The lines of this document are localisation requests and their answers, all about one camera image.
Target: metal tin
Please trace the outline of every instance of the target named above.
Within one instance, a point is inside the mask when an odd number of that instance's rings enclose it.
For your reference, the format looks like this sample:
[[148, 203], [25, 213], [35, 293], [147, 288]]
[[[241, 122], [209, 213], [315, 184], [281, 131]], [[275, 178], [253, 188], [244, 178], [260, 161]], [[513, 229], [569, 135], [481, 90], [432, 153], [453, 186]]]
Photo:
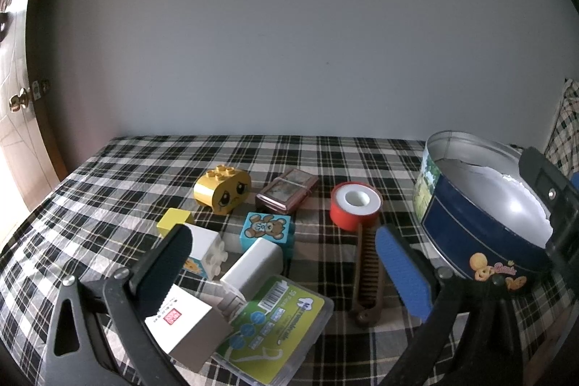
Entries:
[[273, 179], [255, 199], [274, 212], [288, 215], [296, 210], [317, 182], [316, 175], [299, 169], [289, 169]]
[[414, 210], [444, 259], [484, 281], [501, 273], [526, 292], [549, 268], [549, 212], [519, 176], [520, 152], [469, 133], [443, 131], [424, 148]]

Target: barcode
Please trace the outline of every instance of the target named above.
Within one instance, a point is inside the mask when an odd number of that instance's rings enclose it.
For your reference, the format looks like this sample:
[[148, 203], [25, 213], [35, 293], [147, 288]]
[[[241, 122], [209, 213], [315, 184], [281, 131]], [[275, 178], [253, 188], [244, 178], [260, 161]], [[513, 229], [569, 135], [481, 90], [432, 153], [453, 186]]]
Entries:
[[282, 299], [282, 296], [285, 295], [287, 290], [288, 284], [285, 280], [275, 282], [257, 306], [265, 309], [265, 311], [269, 313], [269, 311], [276, 307], [277, 302]]

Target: small yellow block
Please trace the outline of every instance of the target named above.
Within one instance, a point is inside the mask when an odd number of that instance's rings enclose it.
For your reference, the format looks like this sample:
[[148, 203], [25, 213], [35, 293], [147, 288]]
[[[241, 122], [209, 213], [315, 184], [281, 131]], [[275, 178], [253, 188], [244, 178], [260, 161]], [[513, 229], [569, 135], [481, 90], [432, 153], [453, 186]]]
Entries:
[[181, 210], [178, 208], [169, 208], [160, 221], [157, 223], [157, 229], [161, 236], [165, 237], [176, 224], [195, 224], [191, 211]]

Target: clear plastic container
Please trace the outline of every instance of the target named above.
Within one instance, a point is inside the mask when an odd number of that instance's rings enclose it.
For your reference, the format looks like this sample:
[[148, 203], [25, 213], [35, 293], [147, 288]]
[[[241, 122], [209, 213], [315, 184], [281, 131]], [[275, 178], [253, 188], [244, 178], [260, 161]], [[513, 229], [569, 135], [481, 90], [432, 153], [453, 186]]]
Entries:
[[281, 275], [271, 276], [231, 321], [213, 354], [253, 386], [285, 386], [334, 312], [334, 302]]

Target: blue tin can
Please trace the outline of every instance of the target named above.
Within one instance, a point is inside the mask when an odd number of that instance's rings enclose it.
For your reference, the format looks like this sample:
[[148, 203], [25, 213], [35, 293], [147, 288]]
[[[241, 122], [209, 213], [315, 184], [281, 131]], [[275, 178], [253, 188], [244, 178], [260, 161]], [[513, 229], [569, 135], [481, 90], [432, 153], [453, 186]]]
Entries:
[[465, 278], [500, 273], [513, 293], [549, 270], [549, 212], [519, 176], [520, 152], [469, 133], [443, 131], [424, 148], [414, 210], [428, 238]]

